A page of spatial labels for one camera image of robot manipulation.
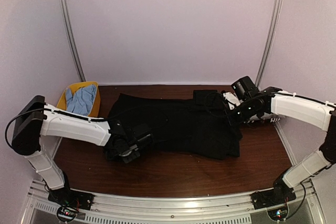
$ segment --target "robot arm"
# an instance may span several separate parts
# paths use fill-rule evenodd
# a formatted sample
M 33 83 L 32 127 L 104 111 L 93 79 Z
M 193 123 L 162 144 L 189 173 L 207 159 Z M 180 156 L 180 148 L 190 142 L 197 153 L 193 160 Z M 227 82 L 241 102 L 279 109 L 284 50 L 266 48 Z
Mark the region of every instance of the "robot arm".
M 150 128 L 146 125 L 129 128 L 115 119 L 77 115 L 46 104 L 40 95 L 11 122 L 14 120 L 13 140 L 9 146 L 24 156 L 44 179 L 50 191 L 49 200 L 64 206 L 77 207 L 79 202 L 79 208 L 90 209 L 93 195 L 70 189 L 66 174 L 40 143 L 41 135 L 68 137 L 103 146 L 107 159 L 121 158 L 125 163 L 139 157 L 139 150 L 152 143 Z
M 320 148 L 283 172 L 274 181 L 273 189 L 251 195 L 255 209 L 283 204 L 286 199 L 294 200 L 292 189 L 295 186 L 336 163 L 336 105 L 273 87 L 259 91 L 249 77 L 239 79 L 232 87 L 242 103 L 232 108 L 231 124 L 247 121 L 253 114 L 261 117 L 268 113 L 301 120 L 327 132 Z

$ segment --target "aluminum frame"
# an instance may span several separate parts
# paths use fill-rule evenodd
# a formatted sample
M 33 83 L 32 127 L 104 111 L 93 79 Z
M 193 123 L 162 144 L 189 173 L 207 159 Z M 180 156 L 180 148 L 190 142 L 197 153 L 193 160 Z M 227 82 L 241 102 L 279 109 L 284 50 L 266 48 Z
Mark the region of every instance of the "aluminum frame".
M 272 43 L 273 43 L 275 32 L 276 32 L 276 27 L 277 27 L 277 24 L 278 24 L 278 19 L 279 19 L 279 16 L 280 16 L 282 1 L 283 0 L 274 0 L 273 13 L 272 13 L 272 16 L 271 16 L 271 23 L 270 23 L 269 30 L 268 30 L 268 35 L 267 35 L 267 39 L 266 39 L 264 53 L 262 55 L 263 57 L 261 59 L 258 75 L 257 75 L 256 81 L 255 81 L 255 84 L 256 84 L 257 87 L 260 86 L 262 77 L 263 77 L 264 72 L 265 72 L 267 60 L 269 58 L 269 54 L 270 54 L 270 51 L 271 51 Z
M 65 29 L 66 29 L 66 34 L 67 34 L 72 58 L 74 60 L 73 62 L 75 63 L 76 71 L 77 71 L 77 74 L 78 74 L 78 77 L 79 77 L 80 81 L 86 81 L 85 76 L 84 76 L 84 72 L 83 72 L 83 68 L 82 68 L 82 65 L 80 63 L 80 59 L 79 59 L 79 55 L 78 55 L 78 51 L 77 51 L 77 47 L 76 47 L 76 43 L 75 43 L 75 38 L 74 38 L 74 33 L 72 31 L 67 0 L 60 0 L 60 3 L 61 3 L 61 10 L 62 10 L 62 14 L 63 14 L 63 20 L 64 20 Z
M 314 186 L 309 180 L 304 183 L 307 190 L 307 201 L 315 224 L 325 224 L 324 216 Z M 297 199 L 303 197 L 301 186 L 295 188 Z M 253 192 L 190 198 L 146 198 L 128 197 L 107 194 L 94 194 L 90 211 L 81 210 L 80 221 L 85 223 L 220 223 L 220 221 L 248 218 L 250 214 L 265 211 L 255 210 L 250 194 Z M 30 223 L 34 209 L 55 212 L 56 203 L 48 201 L 44 182 L 34 180 L 26 200 L 26 208 L 22 213 L 21 224 Z

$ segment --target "metal rod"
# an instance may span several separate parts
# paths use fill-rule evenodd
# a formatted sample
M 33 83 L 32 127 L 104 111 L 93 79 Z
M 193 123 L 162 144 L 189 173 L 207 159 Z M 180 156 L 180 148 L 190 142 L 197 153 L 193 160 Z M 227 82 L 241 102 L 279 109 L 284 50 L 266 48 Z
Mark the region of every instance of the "metal rod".
M 278 24 L 278 19 L 279 19 L 281 7 L 282 7 L 282 1 L 283 0 L 274 0 L 273 13 L 272 13 L 271 23 L 269 26 L 268 36 L 267 36 L 267 40 L 266 40 L 266 44 L 264 48 L 264 54 L 263 54 L 263 57 L 260 63 L 258 75 L 257 75 L 256 82 L 255 82 L 257 87 L 260 86 L 261 79 L 265 72 L 265 67 L 266 67 L 267 60 L 269 58 L 269 54 L 271 51 L 272 43 L 274 40 L 276 26 Z
M 77 51 L 77 47 L 76 47 L 76 43 L 75 43 L 75 39 L 74 39 L 74 33 L 72 32 L 67 0 L 60 0 L 60 3 L 61 3 L 61 10 L 62 10 L 62 14 L 63 14 L 63 20 L 64 20 L 65 29 L 66 29 L 66 34 L 67 34 L 72 58 L 73 58 L 74 63 L 75 63 L 76 71 L 77 71 L 77 74 L 78 74 L 78 77 L 79 77 L 80 81 L 85 81 L 83 68 L 82 68 L 82 65 L 80 63 L 80 59 L 79 59 L 79 56 L 78 56 L 78 51 Z

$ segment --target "white arm segment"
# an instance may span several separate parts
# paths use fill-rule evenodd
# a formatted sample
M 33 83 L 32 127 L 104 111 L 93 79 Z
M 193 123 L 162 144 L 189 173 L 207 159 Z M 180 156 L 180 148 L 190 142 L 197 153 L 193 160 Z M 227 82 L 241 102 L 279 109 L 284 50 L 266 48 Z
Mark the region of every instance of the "white arm segment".
M 290 94 L 286 91 L 279 91 L 279 93 Z M 290 97 L 276 94 L 271 100 L 271 112 L 310 123 L 323 131 L 327 131 L 331 117 L 330 111 L 334 110 L 332 107 L 327 106 L 327 104 L 334 104 L 329 102 L 320 104 L 318 102 L 295 97 L 295 94 L 292 95 L 293 96 Z M 293 188 L 299 185 L 300 182 L 330 165 L 330 162 L 325 159 L 323 153 L 320 150 L 316 150 L 305 157 L 299 164 L 291 167 L 284 174 L 282 180 L 289 188 Z
M 324 158 L 323 153 L 317 150 L 286 171 L 282 180 L 289 188 L 293 188 L 330 165 L 330 162 Z
M 290 94 L 286 91 L 279 91 L 279 93 Z M 271 112 L 276 115 L 285 115 L 290 118 L 310 123 L 323 131 L 327 131 L 331 117 L 330 111 L 333 111 L 334 109 L 326 104 L 334 104 L 327 101 L 326 104 L 323 105 L 307 99 L 295 97 L 295 94 L 292 95 L 292 97 L 289 97 L 276 94 L 271 100 Z
M 45 105 L 45 108 L 55 111 L 61 110 L 50 104 Z M 42 124 L 41 135 L 43 136 L 68 137 L 100 146 L 105 146 L 111 136 L 108 122 L 90 122 L 46 110 L 44 114 L 47 119 L 43 120 Z
M 41 151 L 36 151 L 24 157 L 28 159 L 36 173 L 41 175 L 51 190 L 64 187 L 63 172 L 55 164 L 43 145 L 41 145 Z
M 45 105 L 45 108 L 60 110 L 50 104 Z M 46 110 L 44 114 L 47 118 L 43 120 L 40 132 L 43 136 L 68 137 L 100 146 L 105 146 L 111 136 L 108 122 L 89 122 Z M 45 147 L 40 145 L 41 151 L 36 151 L 25 158 L 29 160 L 36 173 L 42 176 L 51 190 L 63 188 L 65 181 L 62 170 L 57 167 Z

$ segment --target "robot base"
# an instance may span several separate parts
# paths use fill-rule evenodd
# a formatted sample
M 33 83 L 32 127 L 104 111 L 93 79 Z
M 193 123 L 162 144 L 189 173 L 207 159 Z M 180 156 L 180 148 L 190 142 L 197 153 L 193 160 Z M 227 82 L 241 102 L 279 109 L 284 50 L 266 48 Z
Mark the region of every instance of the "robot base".
M 287 202 L 296 199 L 295 193 L 288 192 L 286 193 Z M 281 205 L 286 202 L 285 198 L 275 197 L 274 189 L 266 190 L 266 191 L 257 191 L 251 194 L 251 200 L 254 206 L 254 209 L 261 209 L 272 207 L 276 205 Z
M 93 194 L 83 193 L 82 191 L 71 190 L 71 196 L 78 200 L 79 209 L 83 209 L 83 210 L 90 210 L 91 209 L 92 201 L 93 201 L 93 198 L 94 198 Z M 52 196 L 52 194 L 49 194 L 48 200 L 50 200 L 52 202 L 55 202 L 55 203 L 58 203 L 58 202 L 55 201 L 55 198 Z M 69 207 L 76 209 L 77 208 L 77 201 L 76 200 L 72 201 L 72 203 L 69 204 Z

